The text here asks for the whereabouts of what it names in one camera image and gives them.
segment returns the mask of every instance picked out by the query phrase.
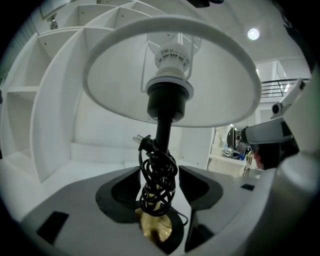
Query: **lamp shade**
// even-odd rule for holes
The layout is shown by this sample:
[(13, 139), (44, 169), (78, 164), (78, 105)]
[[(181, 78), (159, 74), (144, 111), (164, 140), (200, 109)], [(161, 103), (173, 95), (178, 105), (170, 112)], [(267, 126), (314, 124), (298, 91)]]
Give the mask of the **lamp shade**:
[[(147, 113), (146, 88), (159, 71), (159, 59), (166, 53), (160, 52), (166, 44), (173, 45), (170, 51), (179, 52), (177, 58), (181, 59), (179, 54), (184, 56), (185, 68), (181, 69), (179, 82), (192, 91), (184, 118), (174, 126), (223, 126), (255, 111), (261, 82), (249, 55), (216, 28), (170, 15), (135, 21), (102, 39), (91, 51), (84, 69), (86, 93), (111, 112), (156, 123)], [(176, 49), (175, 44), (183, 48)]]

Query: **lamp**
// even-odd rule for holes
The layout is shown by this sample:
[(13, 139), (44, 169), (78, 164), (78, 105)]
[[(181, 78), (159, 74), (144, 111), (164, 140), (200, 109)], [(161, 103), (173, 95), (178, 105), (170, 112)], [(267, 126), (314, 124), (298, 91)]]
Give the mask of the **lamp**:
[[(171, 126), (216, 127), (249, 117), (261, 96), (256, 67), (219, 30), (200, 21), (163, 16), (136, 21), (105, 37), (90, 54), (83, 84), (101, 107), (157, 123), (154, 140), (139, 135), (133, 139), (140, 143), (139, 164), (146, 179), (139, 200), (141, 228), (161, 246), (173, 229), (170, 224), (168, 230), (161, 227), (170, 223), (166, 216), (178, 173), (168, 151)], [(149, 157), (145, 161), (143, 150)], [(97, 203), (108, 212), (104, 186), (97, 192)], [(212, 186), (221, 196), (220, 185)]]
[(152, 39), (148, 34), (164, 32), (165, 35), (183, 33), (202, 40), (190, 62), (192, 72), (187, 80), (194, 90), (193, 98), (186, 103), (184, 118), (172, 125), (224, 126), (237, 123), (255, 111), (261, 82), (248, 54), (214, 27), (168, 15), (121, 27), (92, 50), (83, 75), (88, 96), (121, 116), (156, 123), (147, 113), (149, 98), (142, 92), (141, 82), (143, 77), (142, 86), (145, 86), (158, 71), (155, 55), (148, 49), (148, 40)]

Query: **light bulb socket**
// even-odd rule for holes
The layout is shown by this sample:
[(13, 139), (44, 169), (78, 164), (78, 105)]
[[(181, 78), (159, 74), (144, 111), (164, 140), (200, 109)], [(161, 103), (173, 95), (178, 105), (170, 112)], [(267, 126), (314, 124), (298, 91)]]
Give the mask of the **light bulb socket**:
[(177, 122), (185, 116), (188, 91), (171, 82), (156, 83), (147, 90), (149, 101), (147, 113), (154, 120)]

